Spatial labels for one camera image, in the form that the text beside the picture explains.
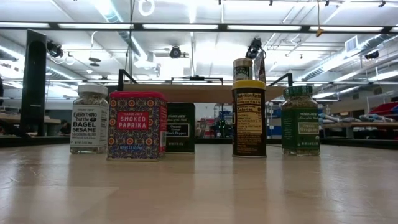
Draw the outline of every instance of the green spice jar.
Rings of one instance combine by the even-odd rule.
[[[318,104],[311,86],[292,86],[284,90],[282,104],[282,148],[284,154],[319,156]]]

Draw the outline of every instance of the smoked paprika tin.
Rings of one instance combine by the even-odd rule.
[[[167,133],[167,102],[154,91],[109,96],[108,160],[158,161]]]

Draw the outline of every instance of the seasoning jar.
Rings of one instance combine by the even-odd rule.
[[[284,90],[282,104],[282,148],[284,154],[319,156],[318,104],[311,86],[292,86]]]
[[[70,152],[101,154],[107,148],[108,89],[99,85],[80,85],[73,102]]]

